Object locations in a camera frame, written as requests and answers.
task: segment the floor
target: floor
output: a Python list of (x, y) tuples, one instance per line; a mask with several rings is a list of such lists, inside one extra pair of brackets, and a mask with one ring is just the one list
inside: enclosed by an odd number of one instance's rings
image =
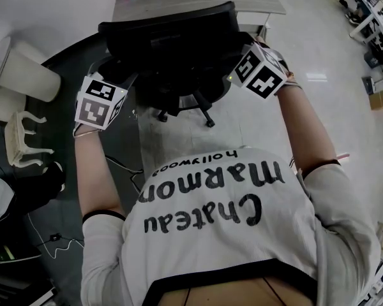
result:
[[(268, 43), (281, 52), (324, 123), (355, 183), (356, 193), (383, 220), (383, 110), (371, 111), (361, 77), (371, 73), (363, 60), (366, 47), (351, 39), (352, 26), (333, 0), (280, 0), (287, 14), (272, 14)], [(266, 103), (232, 87), (209, 114), (181, 112), (167, 123), (156, 110), (140, 110), (140, 141), (147, 176), (179, 156), (258, 147), (289, 162), (292, 153), (277, 99)]]
[[(267, 40), (280, 51), (326, 126), (337, 153), (350, 153), (343, 164), (355, 183), (360, 199), (372, 210), (374, 219), (383, 221), (383, 110), (371, 111), (361, 77), (370, 69), (363, 60), (365, 47), (349, 37), (352, 27), (342, 7), (333, 0), (280, 0), (287, 15), (271, 15)], [(48, 122), (39, 125), (36, 140), (53, 148), (53, 156), (44, 161), (61, 160), (67, 173), (66, 191), (48, 205), (31, 213), (31, 219), (44, 239), (60, 232), (68, 238), (82, 238), (81, 215), (77, 200), (77, 183), (71, 121), (80, 81), (89, 65), (105, 53), (105, 45), (96, 42), (91, 48), (76, 51), (63, 65), (53, 69), (63, 76), (60, 96), (49, 104), (32, 101), (29, 110), (46, 115)], [(315, 81), (322, 75), (324, 81)], [(196, 110), (158, 122), (154, 110), (136, 115), (134, 99), (120, 113), (120, 120), (102, 134), (105, 152), (130, 167), (141, 165), (139, 140), (146, 176), (173, 157), (249, 145), (280, 155), (289, 162), (292, 153), (278, 102), (252, 99), (233, 87), (210, 114), (216, 126), (205, 127)], [(137, 117), (147, 121), (147, 131), (137, 129)], [(127, 174), (111, 166), (122, 203), (128, 210), (136, 194)], [(32, 243), (40, 243), (26, 222)], [(48, 244), (51, 253), (64, 242)], [(66, 305), (80, 305), (80, 269), (82, 249), (72, 244), (67, 252), (51, 259), (43, 252), (41, 262), (60, 288)]]

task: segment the white t-shirt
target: white t-shirt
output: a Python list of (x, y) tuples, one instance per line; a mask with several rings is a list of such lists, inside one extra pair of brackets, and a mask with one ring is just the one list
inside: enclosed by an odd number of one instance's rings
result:
[[(379, 263), (372, 222), (355, 205), (339, 165), (314, 170), (304, 184), (312, 189), (311, 199), (286, 163), (257, 149), (165, 164), (146, 182), (125, 221), (103, 211), (84, 218), (82, 303), (157, 305), (167, 291), (267, 276), (291, 284), (317, 305), (358, 300)], [(332, 204), (321, 201), (320, 210), (318, 190), (324, 199), (332, 195)], [(329, 255), (320, 250), (326, 241)], [(346, 260), (350, 268), (338, 273)], [(341, 289), (326, 279), (332, 261), (339, 265), (337, 282), (357, 281), (345, 285), (353, 289), (350, 294), (326, 297), (330, 289)]]

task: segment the white cylindrical container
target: white cylindrical container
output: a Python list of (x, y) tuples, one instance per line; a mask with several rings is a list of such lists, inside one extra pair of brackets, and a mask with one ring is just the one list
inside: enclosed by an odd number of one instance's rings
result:
[(10, 49), (0, 74), (0, 86), (50, 102), (58, 94), (61, 77), (16, 50)]

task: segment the office chair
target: office chair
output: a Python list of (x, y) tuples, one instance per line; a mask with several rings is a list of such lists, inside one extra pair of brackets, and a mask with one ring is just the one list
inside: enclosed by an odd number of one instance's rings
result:
[(167, 121), (183, 110), (207, 111), (230, 88), (224, 78), (241, 59), (248, 33), (239, 32), (235, 6), (212, 8), (128, 22), (101, 23), (108, 50), (114, 57), (99, 67), (105, 80), (120, 84), (139, 74), (133, 86), (144, 102), (161, 110)]

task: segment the white cube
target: white cube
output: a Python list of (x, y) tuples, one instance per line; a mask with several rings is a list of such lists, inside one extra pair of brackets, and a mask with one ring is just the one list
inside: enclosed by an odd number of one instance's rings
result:
[(86, 76), (77, 97), (75, 121), (106, 129), (119, 114), (128, 91)]
[(227, 79), (266, 100), (287, 81), (287, 76), (276, 58), (254, 43)]

